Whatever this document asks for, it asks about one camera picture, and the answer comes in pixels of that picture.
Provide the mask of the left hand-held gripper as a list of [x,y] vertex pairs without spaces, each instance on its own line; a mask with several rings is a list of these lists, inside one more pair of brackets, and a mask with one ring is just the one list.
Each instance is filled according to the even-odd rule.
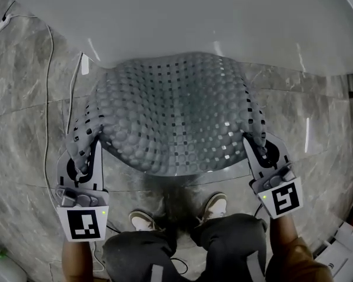
[[109,194],[103,189],[102,145],[98,139],[91,144],[89,156],[89,189],[75,187],[75,164],[64,152],[56,164],[57,207],[65,237],[70,242],[101,241],[105,239],[109,209]]

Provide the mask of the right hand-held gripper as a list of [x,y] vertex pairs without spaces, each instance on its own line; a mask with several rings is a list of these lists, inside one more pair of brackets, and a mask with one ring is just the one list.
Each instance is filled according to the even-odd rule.
[[274,170],[264,176],[265,160],[253,138],[243,137],[249,166],[254,180],[249,183],[261,205],[272,219],[290,214],[303,207],[301,178],[292,169],[290,156],[283,140],[266,132],[266,170]]

